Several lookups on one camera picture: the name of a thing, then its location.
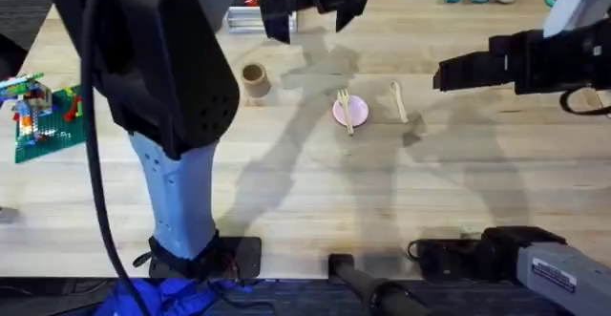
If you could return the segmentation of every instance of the green lego baseplate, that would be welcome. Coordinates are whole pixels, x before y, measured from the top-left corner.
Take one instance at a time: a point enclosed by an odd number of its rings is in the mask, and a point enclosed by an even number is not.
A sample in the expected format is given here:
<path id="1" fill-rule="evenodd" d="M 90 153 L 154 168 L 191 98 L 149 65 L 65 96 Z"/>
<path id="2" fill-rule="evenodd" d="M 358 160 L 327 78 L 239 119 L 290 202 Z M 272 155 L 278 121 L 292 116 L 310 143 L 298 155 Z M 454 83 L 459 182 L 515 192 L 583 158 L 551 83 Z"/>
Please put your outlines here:
<path id="1" fill-rule="evenodd" d="M 70 90 L 80 95 L 80 86 L 71 87 Z M 40 158 L 85 141 L 84 117 L 76 116 L 72 121 L 64 120 L 63 116 L 71 109 L 72 104 L 73 97 L 69 96 L 66 90 L 53 92 L 53 112 L 38 118 L 38 132 L 48 134 L 48 137 L 34 145 L 19 143 L 19 123 L 15 121 L 15 163 Z"/>

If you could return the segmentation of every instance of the sticker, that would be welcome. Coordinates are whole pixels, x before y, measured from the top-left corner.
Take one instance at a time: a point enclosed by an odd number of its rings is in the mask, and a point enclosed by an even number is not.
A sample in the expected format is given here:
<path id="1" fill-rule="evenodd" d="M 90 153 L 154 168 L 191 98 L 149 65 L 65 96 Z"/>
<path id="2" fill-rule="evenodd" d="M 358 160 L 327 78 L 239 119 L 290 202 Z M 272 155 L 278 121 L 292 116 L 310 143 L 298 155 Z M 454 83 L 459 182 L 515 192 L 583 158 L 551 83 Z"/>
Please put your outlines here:
<path id="1" fill-rule="evenodd" d="M 533 258 L 533 273 L 571 293 L 575 293 L 577 278 L 543 260 Z"/>

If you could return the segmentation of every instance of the wooden fork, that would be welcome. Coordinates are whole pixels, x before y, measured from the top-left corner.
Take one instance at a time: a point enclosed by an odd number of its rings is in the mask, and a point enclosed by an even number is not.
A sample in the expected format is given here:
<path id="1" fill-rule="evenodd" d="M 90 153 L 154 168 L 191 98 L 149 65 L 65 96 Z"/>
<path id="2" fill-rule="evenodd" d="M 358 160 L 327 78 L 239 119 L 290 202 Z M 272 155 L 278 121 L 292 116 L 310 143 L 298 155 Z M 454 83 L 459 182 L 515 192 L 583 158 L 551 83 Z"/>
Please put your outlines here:
<path id="1" fill-rule="evenodd" d="M 403 103 L 402 89 L 403 87 L 399 83 L 399 81 L 392 81 L 390 83 L 390 88 L 392 89 L 392 93 L 394 94 L 394 98 L 397 101 L 397 108 L 399 109 L 399 115 L 401 116 L 401 121 L 405 124 L 409 123 L 408 113 L 405 111 L 405 104 Z"/>
<path id="2" fill-rule="evenodd" d="M 344 110 L 344 119 L 346 120 L 346 128 L 348 129 L 348 136 L 354 135 L 354 127 L 352 126 L 352 119 L 350 119 L 350 110 L 348 107 L 348 91 L 345 89 L 341 89 L 337 91 L 337 100 L 342 105 L 342 109 Z"/>

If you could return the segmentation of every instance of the black cable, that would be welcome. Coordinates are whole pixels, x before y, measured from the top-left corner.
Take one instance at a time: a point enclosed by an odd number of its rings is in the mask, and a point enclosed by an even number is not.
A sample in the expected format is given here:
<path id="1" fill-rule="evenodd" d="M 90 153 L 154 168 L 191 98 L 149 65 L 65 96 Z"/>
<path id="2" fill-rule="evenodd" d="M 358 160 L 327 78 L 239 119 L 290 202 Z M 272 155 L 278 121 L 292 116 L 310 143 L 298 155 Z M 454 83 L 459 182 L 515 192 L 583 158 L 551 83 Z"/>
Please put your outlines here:
<path id="1" fill-rule="evenodd" d="M 569 90 L 564 92 L 561 96 L 560 96 L 560 107 L 562 108 L 562 110 L 564 110 L 564 112 L 570 113 L 571 115 L 576 115 L 576 116 L 606 116 L 611 114 L 611 107 L 602 107 L 596 110 L 587 110 L 587 111 L 575 111 L 571 105 L 569 105 L 569 98 L 571 97 L 571 95 L 580 90 L 580 88 L 574 89 L 574 90 Z"/>
<path id="2" fill-rule="evenodd" d="M 241 287 L 246 287 L 246 286 L 248 286 L 248 287 L 252 287 L 252 286 L 256 286 L 256 285 L 258 285 L 260 282 L 261 282 L 261 281 L 254 281 L 253 283 L 249 284 L 249 283 L 247 283 L 247 282 L 245 282 L 245 281 L 241 281 L 241 283 L 240 283 L 240 284 L 234 284 L 234 285 L 233 285 L 233 286 L 231 286 L 230 288 L 225 289 L 225 290 L 224 290 L 222 293 L 224 293 L 224 294 L 225 294 L 225 297 L 226 297 L 226 296 L 227 296 L 227 293 L 229 293 L 229 292 L 233 291 L 233 290 L 234 290 L 234 289 L 236 289 L 238 286 L 241 286 Z M 214 300 L 214 301 L 210 302 L 210 304 L 209 304 L 209 305 L 207 305 L 207 306 L 206 306 L 204 309 L 202 309 L 201 311 L 196 312 L 194 315 L 195 315 L 195 316 L 201 316 L 201 315 L 205 314 L 206 312 L 210 311 L 210 309 L 212 309 L 212 307 L 214 307 L 214 305 L 216 305 L 216 303 L 219 301 L 219 297 L 218 297 L 218 295 L 216 295 L 216 294 L 215 294 L 215 297 L 216 297 L 216 298 L 215 298 L 215 300 Z"/>
<path id="3" fill-rule="evenodd" d="M 111 281 L 105 280 L 103 282 L 100 282 L 98 284 L 93 285 L 92 287 L 89 287 L 87 289 L 84 289 L 82 291 L 73 291 L 70 292 L 68 294 L 66 294 L 65 296 L 84 296 L 84 295 L 88 295 L 90 293 L 94 293 L 96 291 L 98 291 L 100 288 L 110 284 Z"/>
<path id="4" fill-rule="evenodd" d="M 95 131 L 95 107 L 94 107 L 94 62 L 95 62 L 95 36 L 101 24 L 103 0 L 87 0 L 83 12 L 83 33 L 80 43 L 81 53 L 81 93 L 83 103 L 83 113 L 85 116 L 85 133 L 87 146 L 87 160 L 89 164 L 89 174 L 92 188 L 94 191 L 95 213 L 97 223 L 106 247 L 106 253 L 115 269 L 121 283 L 134 298 L 140 312 L 144 316 L 149 316 L 149 311 L 142 297 L 130 281 L 121 259 L 116 252 L 113 234 L 108 221 L 108 211 L 104 200 L 104 186 L 102 185 L 102 172 L 99 162 L 99 151 L 97 148 L 97 132 Z"/>
<path id="5" fill-rule="evenodd" d="M 229 298 L 227 298 L 227 296 L 225 296 L 225 292 L 224 291 L 219 291 L 217 290 L 217 288 L 214 286 L 214 284 L 207 282 L 208 283 L 208 288 L 210 288 L 210 290 L 212 291 L 212 293 L 214 293 L 218 299 L 223 300 L 225 303 L 227 303 L 228 305 L 231 305 L 233 307 L 235 307 L 236 309 L 249 309 L 252 307 L 265 307 L 271 310 L 272 314 L 278 316 L 278 310 L 276 310 L 276 306 L 271 303 L 271 302 L 265 302 L 265 301 L 257 301 L 257 302 L 248 302 L 248 303 L 239 303 L 239 302 L 234 302 L 232 300 L 230 300 Z"/>
<path id="6" fill-rule="evenodd" d="M 407 290 L 401 284 L 399 284 L 398 282 L 394 282 L 394 281 L 384 281 L 380 283 L 378 286 L 376 286 L 369 293 L 369 295 L 365 297 L 366 298 L 365 301 L 367 301 L 366 305 L 369 307 L 369 314 L 386 315 L 387 313 L 384 312 L 383 309 L 381 309 L 381 301 L 384 298 L 389 297 L 389 295 L 393 293 L 397 293 L 397 292 L 400 292 L 401 294 L 403 294 L 406 299 L 410 299 L 416 302 L 417 304 L 420 304 L 422 306 L 422 310 L 426 309 L 425 307 L 426 304 L 422 302 L 419 298 L 411 294 L 411 291 Z M 413 311 L 408 314 L 409 315 L 412 315 L 412 314 L 423 315 L 423 313 L 421 312 L 416 313 Z"/>

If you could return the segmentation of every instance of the small pink plate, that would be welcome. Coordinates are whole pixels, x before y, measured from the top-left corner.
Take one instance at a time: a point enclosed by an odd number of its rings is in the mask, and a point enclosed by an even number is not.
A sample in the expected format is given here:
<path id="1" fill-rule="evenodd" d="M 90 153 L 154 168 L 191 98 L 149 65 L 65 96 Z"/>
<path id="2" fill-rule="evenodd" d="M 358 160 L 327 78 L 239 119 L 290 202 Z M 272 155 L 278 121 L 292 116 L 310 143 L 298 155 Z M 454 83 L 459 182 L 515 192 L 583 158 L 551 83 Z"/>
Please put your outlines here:
<path id="1" fill-rule="evenodd" d="M 350 119 L 352 120 L 353 127 L 363 125 L 369 116 L 369 106 L 365 100 L 356 95 L 348 96 L 348 110 L 350 112 Z M 333 117 L 335 117 L 337 122 L 346 126 L 344 109 L 342 109 L 342 104 L 340 104 L 338 100 L 335 100 L 333 104 Z"/>

